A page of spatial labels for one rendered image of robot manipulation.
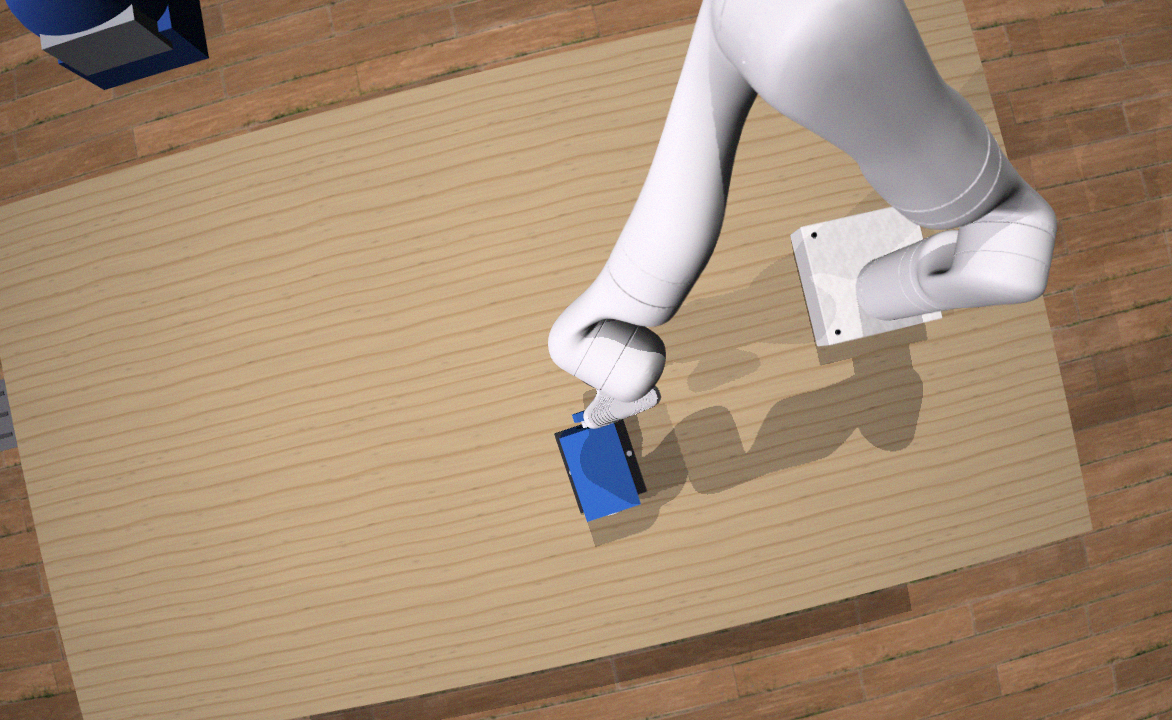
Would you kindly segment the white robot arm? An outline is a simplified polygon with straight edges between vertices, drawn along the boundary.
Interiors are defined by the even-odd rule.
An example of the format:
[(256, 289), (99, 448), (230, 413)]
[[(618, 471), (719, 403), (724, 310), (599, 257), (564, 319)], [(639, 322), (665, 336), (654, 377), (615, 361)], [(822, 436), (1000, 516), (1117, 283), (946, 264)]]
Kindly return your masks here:
[(856, 296), (868, 315), (1045, 292), (1056, 215), (943, 82), (902, 0), (702, 0), (631, 218), (604, 272), (551, 325), (560, 369), (626, 405), (656, 386), (667, 349), (647, 327), (676, 315), (717, 247), (758, 94), (854, 158), (902, 217), (942, 231), (861, 266)]

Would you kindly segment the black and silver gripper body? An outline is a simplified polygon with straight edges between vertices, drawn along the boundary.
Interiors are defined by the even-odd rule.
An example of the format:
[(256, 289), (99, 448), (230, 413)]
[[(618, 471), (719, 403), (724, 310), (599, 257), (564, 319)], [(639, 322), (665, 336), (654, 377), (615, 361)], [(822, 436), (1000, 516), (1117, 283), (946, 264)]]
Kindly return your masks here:
[(631, 405), (624, 405), (624, 402), (609, 398), (601, 389), (598, 389), (598, 395), (592, 398), (590, 407), (582, 410), (582, 421), (587, 427), (598, 429), (612, 424), (614, 421), (621, 421), (624, 417), (643, 413), (643, 410), (659, 405), (660, 400), (662, 400), (662, 395), (656, 386), (647, 395), (638, 398)]

